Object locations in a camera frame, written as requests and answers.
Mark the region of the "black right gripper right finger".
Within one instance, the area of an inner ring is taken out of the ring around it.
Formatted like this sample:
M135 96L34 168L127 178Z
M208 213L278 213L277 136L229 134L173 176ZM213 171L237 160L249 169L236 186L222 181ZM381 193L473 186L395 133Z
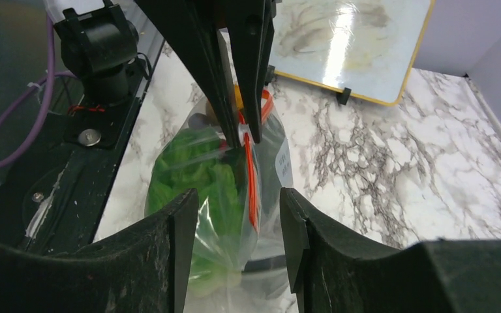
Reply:
M378 243L283 188L290 290L300 312L501 312L501 240Z

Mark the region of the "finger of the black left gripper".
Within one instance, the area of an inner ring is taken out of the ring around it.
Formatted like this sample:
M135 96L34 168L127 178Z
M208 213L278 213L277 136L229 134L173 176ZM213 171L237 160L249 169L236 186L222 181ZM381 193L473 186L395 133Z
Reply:
M217 1L140 0L136 4L211 102L227 143L240 147L238 122L230 105L234 84L219 31Z
M219 20L228 30L232 60L255 143L262 141L261 96L274 36L275 1L217 1Z

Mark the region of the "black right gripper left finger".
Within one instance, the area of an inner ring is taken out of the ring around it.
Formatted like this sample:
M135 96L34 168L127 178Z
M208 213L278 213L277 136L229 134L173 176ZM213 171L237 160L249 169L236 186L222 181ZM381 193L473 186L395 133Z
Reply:
M198 210L192 188L71 254L0 244L0 312L182 312Z

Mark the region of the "clear zip bag orange zipper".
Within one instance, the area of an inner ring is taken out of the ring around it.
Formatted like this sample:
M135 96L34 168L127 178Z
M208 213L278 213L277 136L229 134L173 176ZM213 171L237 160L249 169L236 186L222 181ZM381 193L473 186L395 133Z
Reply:
M186 312L280 312L288 289L280 191L293 185L288 139L271 94L262 92L255 143L236 100L240 147L230 147L210 103L195 105L156 158L145 214L194 188L199 210Z

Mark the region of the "green toy lettuce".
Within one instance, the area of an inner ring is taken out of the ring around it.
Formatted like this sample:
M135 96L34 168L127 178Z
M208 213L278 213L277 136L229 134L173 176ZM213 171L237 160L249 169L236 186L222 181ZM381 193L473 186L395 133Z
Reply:
M256 247L249 221L245 150L231 149L215 127L181 129L155 160L145 215L187 189L198 192L198 218L188 289L195 297L232 288Z

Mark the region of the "orange toy fruit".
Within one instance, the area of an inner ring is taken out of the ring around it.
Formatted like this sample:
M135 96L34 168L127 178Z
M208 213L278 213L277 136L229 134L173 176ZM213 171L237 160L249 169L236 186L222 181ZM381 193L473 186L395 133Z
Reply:
M241 98L241 92L238 84L234 84L232 88L232 95L230 96L230 105L232 108L232 111L234 112L234 115L237 115L239 110L243 109L243 103L242 103L242 98ZM208 119L211 121L211 124L213 126L219 126L219 120L213 110L213 107L211 105L211 102L209 100L206 101L205 103L205 115L208 117Z

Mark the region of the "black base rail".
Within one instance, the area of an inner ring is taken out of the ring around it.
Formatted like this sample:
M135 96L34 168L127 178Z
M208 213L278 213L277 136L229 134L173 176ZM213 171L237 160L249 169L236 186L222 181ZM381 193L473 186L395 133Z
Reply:
M94 241L163 46L163 38L145 44L128 66L125 103L101 108L84 100L47 118L0 186L0 244L47 255Z

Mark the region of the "small whiteboard wooden frame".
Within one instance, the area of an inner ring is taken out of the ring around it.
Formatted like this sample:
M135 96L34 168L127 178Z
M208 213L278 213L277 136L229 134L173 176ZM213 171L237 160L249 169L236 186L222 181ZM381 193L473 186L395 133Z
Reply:
M283 1L269 62L280 76L395 105L433 7L430 0Z

